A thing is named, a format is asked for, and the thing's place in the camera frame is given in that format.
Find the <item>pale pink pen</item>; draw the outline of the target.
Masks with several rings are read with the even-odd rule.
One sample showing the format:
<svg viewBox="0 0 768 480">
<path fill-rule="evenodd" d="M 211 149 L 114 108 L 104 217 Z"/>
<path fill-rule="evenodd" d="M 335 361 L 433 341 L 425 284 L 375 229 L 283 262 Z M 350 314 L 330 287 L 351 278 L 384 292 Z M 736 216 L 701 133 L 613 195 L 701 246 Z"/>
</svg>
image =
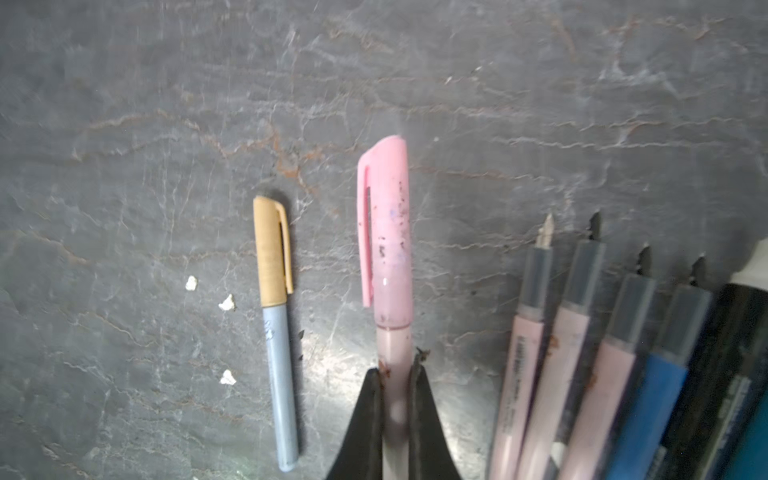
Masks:
<svg viewBox="0 0 768 480">
<path fill-rule="evenodd" d="M 625 276 L 569 438 L 558 477 L 592 479 L 636 360 L 637 343 L 656 288 L 652 250 L 644 244 Z"/>
</svg>

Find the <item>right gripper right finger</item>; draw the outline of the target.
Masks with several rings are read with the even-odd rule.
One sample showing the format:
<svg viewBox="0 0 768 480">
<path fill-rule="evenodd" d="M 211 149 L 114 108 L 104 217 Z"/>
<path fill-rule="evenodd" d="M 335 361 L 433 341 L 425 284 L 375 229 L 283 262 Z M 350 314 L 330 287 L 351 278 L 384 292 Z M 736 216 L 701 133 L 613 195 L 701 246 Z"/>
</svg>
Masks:
<svg viewBox="0 0 768 480">
<path fill-rule="evenodd" d="M 417 349 L 410 371 L 408 409 L 408 478 L 461 480 L 451 457 L 432 389 L 423 365 L 429 352 Z"/>
</svg>

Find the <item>green capped pastel pen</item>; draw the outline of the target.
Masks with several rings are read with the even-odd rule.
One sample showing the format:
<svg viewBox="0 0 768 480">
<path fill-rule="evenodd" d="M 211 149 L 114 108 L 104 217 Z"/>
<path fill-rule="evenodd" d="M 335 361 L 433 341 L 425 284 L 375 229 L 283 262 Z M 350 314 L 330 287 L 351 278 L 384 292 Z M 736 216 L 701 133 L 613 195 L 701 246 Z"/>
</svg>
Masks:
<svg viewBox="0 0 768 480">
<path fill-rule="evenodd" d="M 518 479 L 545 476 L 550 451 L 579 362 L 590 323 L 590 308 L 606 251 L 599 211 L 590 218 L 589 236 L 579 241 L 549 337 L 541 375 L 526 428 Z"/>
</svg>

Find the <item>light pink pastel pen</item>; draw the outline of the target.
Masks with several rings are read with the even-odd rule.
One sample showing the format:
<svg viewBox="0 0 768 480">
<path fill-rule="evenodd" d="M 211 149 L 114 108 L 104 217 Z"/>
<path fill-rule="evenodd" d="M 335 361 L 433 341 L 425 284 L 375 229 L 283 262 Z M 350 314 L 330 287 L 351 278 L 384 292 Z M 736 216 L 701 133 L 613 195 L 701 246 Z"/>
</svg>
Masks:
<svg viewBox="0 0 768 480">
<path fill-rule="evenodd" d="M 414 319 L 409 170 L 405 140 L 378 141 L 357 166 L 362 301 L 373 309 L 384 396 L 384 479 L 408 477 L 409 375 Z"/>
</svg>

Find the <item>light blue highlighter pen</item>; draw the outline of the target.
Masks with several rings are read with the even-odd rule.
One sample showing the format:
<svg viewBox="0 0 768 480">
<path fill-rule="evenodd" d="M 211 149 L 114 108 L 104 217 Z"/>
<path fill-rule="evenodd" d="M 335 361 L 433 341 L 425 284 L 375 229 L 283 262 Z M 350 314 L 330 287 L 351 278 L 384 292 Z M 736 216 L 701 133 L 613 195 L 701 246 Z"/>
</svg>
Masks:
<svg viewBox="0 0 768 480">
<path fill-rule="evenodd" d="M 736 451 L 728 462 L 725 480 L 767 480 L 767 394 L 742 435 Z"/>
</svg>

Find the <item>black marker white cap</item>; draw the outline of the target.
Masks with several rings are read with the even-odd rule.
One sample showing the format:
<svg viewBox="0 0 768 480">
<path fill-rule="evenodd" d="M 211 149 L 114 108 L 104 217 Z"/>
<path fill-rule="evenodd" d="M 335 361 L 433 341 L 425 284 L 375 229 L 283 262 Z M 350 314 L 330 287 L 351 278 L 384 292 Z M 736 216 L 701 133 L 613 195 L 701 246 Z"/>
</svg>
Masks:
<svg viewBox="0 0 768 480">
<path fill-rule="evenodd" d="M 767 241 L 732 274 L 691 358 L 648 479 L 714 479 L 766 383 Z"/>
</svg>

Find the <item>purple capped pastel pen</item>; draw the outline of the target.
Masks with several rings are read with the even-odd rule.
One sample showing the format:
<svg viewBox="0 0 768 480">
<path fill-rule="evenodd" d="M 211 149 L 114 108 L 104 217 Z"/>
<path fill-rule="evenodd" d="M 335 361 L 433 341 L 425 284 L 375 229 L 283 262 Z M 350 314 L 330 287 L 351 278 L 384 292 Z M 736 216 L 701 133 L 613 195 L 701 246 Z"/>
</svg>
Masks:
<svg viewBox="0 0 768 480">
<path fill-rule="evenodd" d="M 553 217 L 547 215 L 528 250 L 497 415 L 491 479 L 513 479 L 516 474 L 541 347 L 553 232 Z"/>
</svg>

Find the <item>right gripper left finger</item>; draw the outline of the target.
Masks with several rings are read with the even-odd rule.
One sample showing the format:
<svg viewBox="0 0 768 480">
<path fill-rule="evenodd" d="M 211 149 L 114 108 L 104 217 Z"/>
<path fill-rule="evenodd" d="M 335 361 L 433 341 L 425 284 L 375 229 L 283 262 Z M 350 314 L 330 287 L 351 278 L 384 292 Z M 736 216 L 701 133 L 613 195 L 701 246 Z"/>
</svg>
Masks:
<svg viewBox="0 0 768 480">
<path fill-rule="evenodd" d="M 383 478 L 384 395 L 379 370 L 363 379 L 345 437 L 327 480 Z"/>
</svg>

